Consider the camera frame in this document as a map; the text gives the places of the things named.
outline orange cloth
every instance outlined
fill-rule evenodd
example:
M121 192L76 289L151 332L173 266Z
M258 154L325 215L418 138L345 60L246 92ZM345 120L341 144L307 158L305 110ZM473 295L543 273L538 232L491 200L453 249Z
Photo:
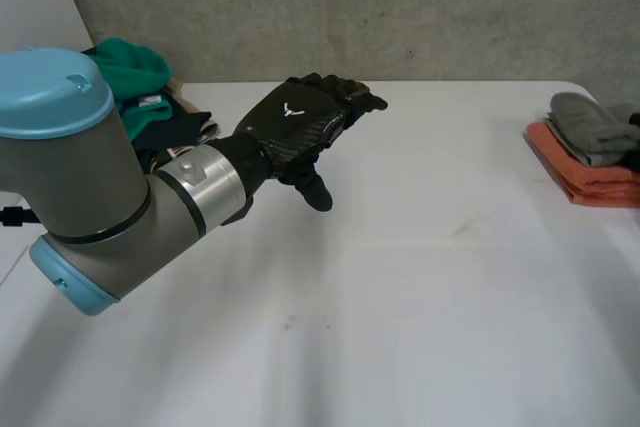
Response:
M575 204L640 207L640 175L624 167L586 167L542 122L527 127L529 139L547 159Z

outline carbon fiber glove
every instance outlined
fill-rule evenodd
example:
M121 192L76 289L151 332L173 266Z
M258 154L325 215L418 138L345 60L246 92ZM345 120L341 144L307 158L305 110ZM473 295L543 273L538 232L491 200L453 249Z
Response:
M294 186L311 207L325 212L333 200L315 170L319 154L365 113L386 108L360 82L335 75L291 77L240 121L234 135L255 139L271 176Z

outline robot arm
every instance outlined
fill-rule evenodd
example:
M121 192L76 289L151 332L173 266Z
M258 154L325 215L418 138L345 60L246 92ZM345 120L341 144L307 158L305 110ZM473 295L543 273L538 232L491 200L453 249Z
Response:
M267 179L329 210L318 155L386 106L358 82L291 78L233 135L145 177L90 59L59 49L2 54L0 190L23 195L48 231L31 247L36 266L97 315L250 205Z

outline cable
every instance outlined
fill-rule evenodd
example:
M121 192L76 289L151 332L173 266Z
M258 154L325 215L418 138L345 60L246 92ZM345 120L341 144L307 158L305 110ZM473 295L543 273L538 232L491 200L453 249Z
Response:
M5 207L0 211L0 222L4 227L22 227L22 224L39 224L40 220L31 209Z

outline light blue joint cap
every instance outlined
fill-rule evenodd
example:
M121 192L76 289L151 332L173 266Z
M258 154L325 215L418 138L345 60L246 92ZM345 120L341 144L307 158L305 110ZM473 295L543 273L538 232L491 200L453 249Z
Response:
M65 49L0 54L0 137L55 139L104 119L113 94L98 66Z
M83 314L98 315L112 304L120 302L62 257L44 237L38 237L29 251L31 260Z

